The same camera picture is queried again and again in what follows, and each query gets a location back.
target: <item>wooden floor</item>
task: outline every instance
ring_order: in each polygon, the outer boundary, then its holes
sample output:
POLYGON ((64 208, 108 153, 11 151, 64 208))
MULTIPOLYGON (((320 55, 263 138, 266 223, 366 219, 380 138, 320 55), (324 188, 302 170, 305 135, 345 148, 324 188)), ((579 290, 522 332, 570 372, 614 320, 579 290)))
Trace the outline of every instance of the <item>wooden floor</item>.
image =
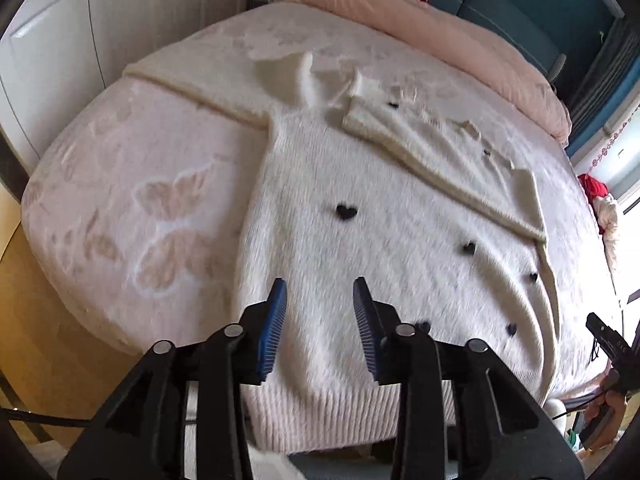
MULTIPOLYGON (((0 260, 0 370, 27 408, 90 418, 139 358, 114 350, 76 321, 18 227, 0 260)), ((79 434, 44 428, 65 447, 79 434)))

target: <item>black cable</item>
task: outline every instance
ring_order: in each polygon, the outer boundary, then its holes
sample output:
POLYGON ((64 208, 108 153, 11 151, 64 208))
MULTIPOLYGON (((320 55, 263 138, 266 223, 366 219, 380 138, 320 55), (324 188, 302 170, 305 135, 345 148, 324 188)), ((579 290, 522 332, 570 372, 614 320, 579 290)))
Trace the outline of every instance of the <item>black cable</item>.
POLYGON ((61 416, 39 415, 38 413, 22 412, 21 410, 10 410, 3 408, 6 418, 9 420, 20 420, 21 422, 36 422, 46 426, 61 426, 63 428, 86 428, 90 420, 84 418, 64 418, 61 416))
POLYGON ((588 406, 589 404, 591 404, 594 400, 596 400, 598 397, 601 397, 603 395, 607 395, 607 392, 610 390, 611 388, 607 388, 606 390, 604 390, 603 392, 600 392, 599 394, 597 394, 595 397, 593 397, 593 399, 591 400, 587 400, 587 402, 583 402, 582 404, 578 404, 577 406, 575 406, 574 408, 568 410, 567 412, 561 413, 560 415, 556 415, 554 418, 552 418, 551 420, 556 420, 556 418, 560 418, 561 416, 565 416, 565 415, 569 415, 569 413, 573 413, 573 412, 579 412, 581 409, 583 409, 584 407, 588 406))

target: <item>pink blanket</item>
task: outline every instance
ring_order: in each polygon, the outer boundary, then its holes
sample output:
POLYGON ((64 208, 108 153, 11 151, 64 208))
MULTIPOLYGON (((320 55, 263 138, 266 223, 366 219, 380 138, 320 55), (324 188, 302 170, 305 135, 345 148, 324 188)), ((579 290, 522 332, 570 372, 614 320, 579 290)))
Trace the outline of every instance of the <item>pink blanket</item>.
POLYGON ((279 0, 318 7, 380 30, 472 75, 512 103, 562 146, 571 132, 566 107, 545 77, 490 30, 419 0, 279 0))

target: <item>gray curtain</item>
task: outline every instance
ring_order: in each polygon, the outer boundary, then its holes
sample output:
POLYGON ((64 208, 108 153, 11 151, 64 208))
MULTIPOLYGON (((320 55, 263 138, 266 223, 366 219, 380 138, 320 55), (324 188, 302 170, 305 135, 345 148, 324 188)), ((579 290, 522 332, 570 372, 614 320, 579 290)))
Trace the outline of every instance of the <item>gray curtain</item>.
POLYGON ((596 59, 568 102, 574 122, 570 141, 602 110, 639 54, 638 35, 628 19, 615 20, 596 59))

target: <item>white wardrobe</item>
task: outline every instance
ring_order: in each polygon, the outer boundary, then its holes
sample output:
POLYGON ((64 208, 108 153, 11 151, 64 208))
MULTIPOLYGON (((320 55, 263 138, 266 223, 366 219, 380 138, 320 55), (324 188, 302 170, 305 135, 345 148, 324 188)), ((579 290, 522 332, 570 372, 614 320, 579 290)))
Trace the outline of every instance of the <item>white wardrobe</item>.
POLYGON ((26 0, 0 39, 0 126, 31 173, 124 67, 246 0, 26 0))

